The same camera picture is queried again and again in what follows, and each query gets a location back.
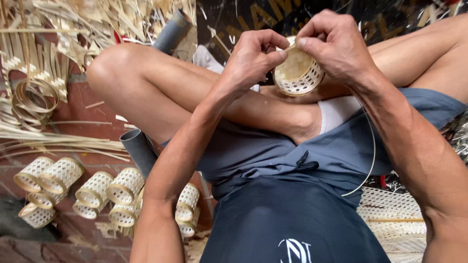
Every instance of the person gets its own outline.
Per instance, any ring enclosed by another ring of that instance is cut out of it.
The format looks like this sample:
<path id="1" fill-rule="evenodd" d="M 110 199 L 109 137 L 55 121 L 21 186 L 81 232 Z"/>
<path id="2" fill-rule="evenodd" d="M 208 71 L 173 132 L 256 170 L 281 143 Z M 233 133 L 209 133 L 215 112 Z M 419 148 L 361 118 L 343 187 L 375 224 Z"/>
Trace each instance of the person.
<path id="1" fill-rule="evenodd" d="M 346 195 L 373 161 L 363 110 L 321 134 L 326 116 L 305 103 L 347 89 L 375 125 L 372 174 L 395 169 L 421 207 L 424 262 L 465 262 L 468 171 L 437 128 L 468 102 L 467 26 L 459 15 L 367 48 L 351 16 L 324 10 L 296 45 L 327 80 L 297 103 L 249 90 L 286 59 L 273 50 L 289 43 L 272 30 L 244 32 L 221 75 L 150 47 L 104 51 L 88 70 L 91 87 L 165 146 L 146 182 L 131 262 L 184 262 L 174 213 L 195 169 L 218 199 L 200 262 L 389 262 L 356 213 L 362 192 Z"/>

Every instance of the white cloth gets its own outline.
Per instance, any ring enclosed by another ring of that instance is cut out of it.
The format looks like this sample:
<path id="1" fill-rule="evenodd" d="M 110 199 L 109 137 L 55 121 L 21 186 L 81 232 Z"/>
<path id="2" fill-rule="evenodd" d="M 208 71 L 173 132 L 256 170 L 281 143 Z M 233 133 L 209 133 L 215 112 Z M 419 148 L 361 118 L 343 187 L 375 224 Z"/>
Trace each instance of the white cloth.
<path id="1" fill-rule="evenodd" d="M 361 108 L 361 104 L 354 96 L 319 101 L 317 104 L 322 112 L 320 134 L 340 126 Z"/>

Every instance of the gray pipe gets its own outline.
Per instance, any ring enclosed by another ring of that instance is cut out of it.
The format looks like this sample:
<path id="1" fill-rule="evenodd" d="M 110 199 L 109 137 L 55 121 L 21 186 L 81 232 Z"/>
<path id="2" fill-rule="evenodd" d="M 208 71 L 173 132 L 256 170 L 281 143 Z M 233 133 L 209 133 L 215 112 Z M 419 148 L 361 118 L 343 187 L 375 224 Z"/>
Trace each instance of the gray pipe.
<path id="1" fill-rule="evenodd" d="M 190 18 L 181 10 L 177 10 L 171 20 L 162 29 L 153 47 L 170 55 L 177 42 L 187 33 L 192 26 Z"/>
<path id="2" fill-rule="evenodd" d="M 158 159 L 151 146 L 148 144 L 146 135 L 141 130 L 131 130 L 120 136 L 120 141 L 135 161 L 138 169 L 145 178 Z"/>

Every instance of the woven bamboo cylinder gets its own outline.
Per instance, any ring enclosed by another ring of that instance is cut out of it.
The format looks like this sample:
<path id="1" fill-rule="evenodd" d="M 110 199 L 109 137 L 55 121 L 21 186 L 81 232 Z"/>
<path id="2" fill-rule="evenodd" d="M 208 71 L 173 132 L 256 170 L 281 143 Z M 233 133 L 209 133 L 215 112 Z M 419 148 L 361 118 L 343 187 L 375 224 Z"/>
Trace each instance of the woven bamboo cylinder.
<path id="1" fill-rule="evenodd" d="M 133 226 L 141 211 L 141 202 L 137 200 L 130 205 L 116 204 L 109 212 L 109 220 L 117 226 L 129 227 Z"/>
<path id="2" fill-rule="evenodd" d="M 140 193 L 145 179 L 136 168 L 125 168 L 106 189 L 107 197 L 119 205 L 130 205 Z"/>
<path id="3" fill-rule="evenodd" d="M 106 199 L 101 204 L 101 206 L 95 208 L 95 207 L 89 207 L 81 203 L 79 200 L 76 200 L 72 208 L 73 208 L 73 211 L 75 211 L 75 213 L 77 213 L 78 215 L 86 219 L 96 219 L 97 215 L 104 209 L 104 207 L 107 205 L 108 202 L 109 202 L 109 199 Z"/>
<path id="4" fill-rule="evenodd" d="M 13 179 L 15 183 L 28 192 L 38 193 L 41 186 L 37 184 L 39 174 L 49 168 L 55 161 L 47 157 L 37 157 L 32 163 L 26 166 L 21 172 L 16 174 Z"/>
<path id="5" fill-rule="evenodd" d="M 52 209 L 56 204 L 62 201 L 68 194 L 68 191 L 62 194 L 54 194 L 46 189 L 39 193 L 28 194 L 28 200 L 36 206 L 44 209 Z"/>
<path id="6" fill-rule="evenodd" d="M 188 183 L 177 201 L 175 219 L 178 221 L 190 221 L 193 218 L 195 207 L 200 198 L 200 191 L 191 183 Z"/>
<path id="7" fill-rule="evenodd" d="M 303 96 L 320 84 L 325 72 L 314 58 L 293 46 L 295 38 L 296 36 L 286 38 L 291 44 L 291 48 L 286 49 L 288 58 L 275 68 L 273 80 L 282 93 Z"/>
<path id="8" fill-rule="evenodd" d="M 106 188 L 112 183 L 112 180 L 114 177 L 111 174 L 102 171 L 96 172 L 76 191 L 76 199 L 86 206 L 98 208 L 108 200 Z"/>
<path id="9" fill-rule="evenodd" d="M 26 223 L 28 223 L 33 228 L 41 228 L 52 222 L 52 220 L 57 215 L 55 209 L 43 209 L 37 207 L 33 203 L 27 204 L 21 211 L 18 213 L 18 216 L 21 217 Z"/>
<path id="10" fill-rule="evenodd" d="M 85 172 L 83 166 L 72 158 L 61 158 L 39 175 L 37 183 L 55 194 L 67 191 Z"/>
<path id="11" fill-rule="evenodd" d="M 182 237 L 192 237 L 193 235 L 195 235 L 195 230 L 197 228 L 199 217 L 200 217 L 200 207 L 197 206 L 193 213 L 193 218 L 190 222 L 177 221 Z"/>

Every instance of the drawstring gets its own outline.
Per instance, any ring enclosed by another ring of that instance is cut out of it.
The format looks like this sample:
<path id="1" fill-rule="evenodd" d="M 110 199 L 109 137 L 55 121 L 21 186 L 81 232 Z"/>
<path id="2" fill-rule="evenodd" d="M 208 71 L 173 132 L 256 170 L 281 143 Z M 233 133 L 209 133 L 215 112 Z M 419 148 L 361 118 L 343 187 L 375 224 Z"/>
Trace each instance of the drawstring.
<path id="1" fill-rule="evenodd" d="M 299 161 L 296 162 L 296 171 L 303 169 L 313 170 L 319 167 L 319 163 L 316 161 L 305 162 L 307 156 L 309 156 L 309 151 L 306 151 Z"/>
<path id="2" fill-rule="evenodd" d="M 306 151 L 302 157 L 299 159 L 299 161 L 296 162 L 296 168 L 299 168 L 307 159 L 307 156 L 309 155 L 309 151 Z"/>

